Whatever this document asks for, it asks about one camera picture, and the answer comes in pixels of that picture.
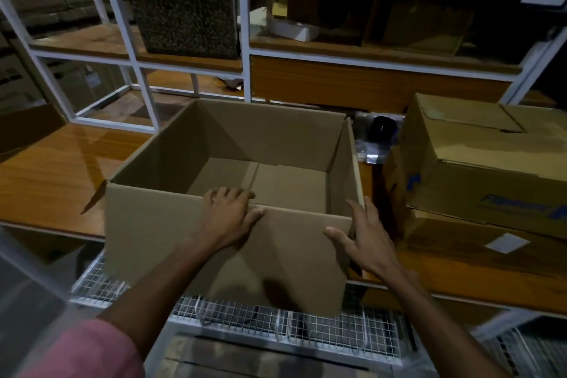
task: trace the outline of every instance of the small white box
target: small white box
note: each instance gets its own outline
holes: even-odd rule
[[[286,19],[272,19],[270,21],[270,32],[281,37],[310,42],[319,36],[321,28],[309,24],[296,23]]]

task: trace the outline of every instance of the person's right hand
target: person's right hand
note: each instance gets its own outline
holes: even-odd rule
[[[397,259],[393,242],[384,230],[378,210],[372,200],[368,196],[364,197],[366,210],[359,203],[349,199],[346,202],[353,210],[356,240],[349,238],[335,227],[327,227],[325,234],[342,244],[346,253],[361,269],[382,280],[400,271],[404,273],[404,268]]]

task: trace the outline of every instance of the stacked boxes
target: stacked boxes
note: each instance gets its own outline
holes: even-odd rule
[[[565,168],[564,112],[417,94],[384,166],[398,248],[565,274]]]

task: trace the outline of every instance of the pink sleeve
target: pink sleeve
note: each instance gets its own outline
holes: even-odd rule
[[[89,320],[69,330],[19,378],[144,378],[132,340],[113,325]]]

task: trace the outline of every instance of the black speckled box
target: black speckled box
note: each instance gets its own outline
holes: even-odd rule
[[[239,58],[236,0],[129,0],[147,52]]]

